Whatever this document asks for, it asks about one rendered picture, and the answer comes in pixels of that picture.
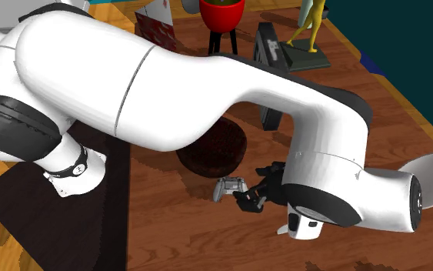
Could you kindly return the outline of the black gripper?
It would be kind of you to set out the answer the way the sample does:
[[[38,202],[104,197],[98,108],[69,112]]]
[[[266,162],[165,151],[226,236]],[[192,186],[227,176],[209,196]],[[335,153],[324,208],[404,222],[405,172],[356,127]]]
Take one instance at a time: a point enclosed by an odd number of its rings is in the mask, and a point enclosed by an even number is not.
[[[245,191],[234,191],[232,195],[243,212],[260,213],[264,209],[267,195],[268,200],[280,206],[286,206],[288,200],[282,189],[282,176],[285,162],[273,162],[270,166],[256,168],[258,176],[265,176],[267,184],[258,184]]]

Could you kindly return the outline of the grey game controller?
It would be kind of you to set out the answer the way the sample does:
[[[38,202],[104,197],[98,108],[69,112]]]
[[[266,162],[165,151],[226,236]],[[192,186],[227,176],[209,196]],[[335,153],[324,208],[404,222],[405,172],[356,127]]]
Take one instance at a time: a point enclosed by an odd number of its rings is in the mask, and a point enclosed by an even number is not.
[[[231,195],[233,192],[246,192],[248,187],[246,182],[241,177],[225,176],[215,184],[213,191],[213,201],[219,202],[223,195]]]

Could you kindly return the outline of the dark brown round cake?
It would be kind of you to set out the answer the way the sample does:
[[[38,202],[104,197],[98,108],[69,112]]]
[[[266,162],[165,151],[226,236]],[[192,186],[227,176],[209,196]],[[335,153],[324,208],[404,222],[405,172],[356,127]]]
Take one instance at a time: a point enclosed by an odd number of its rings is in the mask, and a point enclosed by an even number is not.
[[[221,117],[202,137],[176,151],[187,169],[206,178],[234,172],[247,149],[247,137],[235,122]]]

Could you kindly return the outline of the yellow figure on dark base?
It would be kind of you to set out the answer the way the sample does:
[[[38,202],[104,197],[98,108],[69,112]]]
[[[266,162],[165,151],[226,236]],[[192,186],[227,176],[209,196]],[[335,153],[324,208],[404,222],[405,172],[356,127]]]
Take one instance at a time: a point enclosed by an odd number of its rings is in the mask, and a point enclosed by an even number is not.
[[[324,52],[315,44],[321,21],[325,18],[325,2],[326,0],[313,0],[304,25],[298,27],[288,41],[280,42],[290,72],[331,66]]]

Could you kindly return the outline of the red pot on black stand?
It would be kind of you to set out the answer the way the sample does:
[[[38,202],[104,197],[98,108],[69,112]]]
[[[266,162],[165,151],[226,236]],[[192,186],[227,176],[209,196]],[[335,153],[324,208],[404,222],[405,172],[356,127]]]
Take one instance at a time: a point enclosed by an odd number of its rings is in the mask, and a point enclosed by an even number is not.
[[[245,0],[199,0],[202,19],[210,30],[208,54],[220,52],[221,36],[230,34],[231,49],[238,54],[236,26],[241,20]]]

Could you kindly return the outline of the pale blue-grey vase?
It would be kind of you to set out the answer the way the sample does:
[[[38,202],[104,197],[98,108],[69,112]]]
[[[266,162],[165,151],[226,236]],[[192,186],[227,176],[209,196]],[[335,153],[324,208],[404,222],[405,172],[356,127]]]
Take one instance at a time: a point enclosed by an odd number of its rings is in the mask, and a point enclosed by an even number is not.
[[[302,27],[308,17],[310,8],[313,6],[313,0],[301,0],[301,8],[298,17],[298,26]]]

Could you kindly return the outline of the red patterned box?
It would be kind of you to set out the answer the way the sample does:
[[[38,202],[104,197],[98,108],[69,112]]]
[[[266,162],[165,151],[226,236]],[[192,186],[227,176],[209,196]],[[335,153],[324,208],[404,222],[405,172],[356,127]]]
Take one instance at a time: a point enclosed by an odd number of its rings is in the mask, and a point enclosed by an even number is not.
[[[143,38],[169,51],[176,50],[176,38],[169,0],[153,0],[135,11]]]

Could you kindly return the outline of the dark robot stand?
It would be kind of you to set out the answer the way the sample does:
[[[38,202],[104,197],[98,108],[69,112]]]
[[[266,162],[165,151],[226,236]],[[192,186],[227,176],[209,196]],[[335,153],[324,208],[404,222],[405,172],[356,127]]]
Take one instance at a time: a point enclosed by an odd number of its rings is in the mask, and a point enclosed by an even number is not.
[[[107,156],[102,182],[62,198],[20,162],[0,176],[0,222],[44,271],[126,271],[130,145],[80,122],[69,133]]]

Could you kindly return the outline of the black picture frame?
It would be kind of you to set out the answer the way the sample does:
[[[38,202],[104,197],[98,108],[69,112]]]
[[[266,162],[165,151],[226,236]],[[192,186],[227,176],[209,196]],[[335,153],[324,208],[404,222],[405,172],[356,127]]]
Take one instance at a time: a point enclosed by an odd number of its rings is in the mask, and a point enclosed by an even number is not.
[[[253,59],[256,62],[288,72],[287,62],[271,22],[260,22],[258,24]],[[278,129],[282,118],[281,112],[260,105],[259,114],[262,128],[265,131],[276,131]]]

